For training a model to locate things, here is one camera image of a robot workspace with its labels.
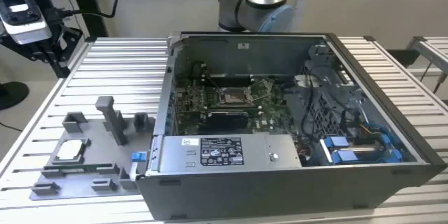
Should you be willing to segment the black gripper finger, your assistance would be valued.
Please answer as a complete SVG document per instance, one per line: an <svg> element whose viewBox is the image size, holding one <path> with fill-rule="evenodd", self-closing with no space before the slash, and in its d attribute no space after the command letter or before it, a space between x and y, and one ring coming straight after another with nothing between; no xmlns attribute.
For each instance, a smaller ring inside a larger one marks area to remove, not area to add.
<svg viewBox="0 0 448 224"><path fill-rule="evenodd" d="M10 35L2 35L2 45L31 61L41 60L45 63L51 62L51 58L46 50L46 46L49 45L47 40L22 45L15 42Z"/></svg>
<svg viewBox="0 0 448 224"><path fill-rule="evenodd" d="M58 77L69 77L71 70L69 60L83 37L83 31L73 27L62 27L51 43L51 67Z"/></svg>

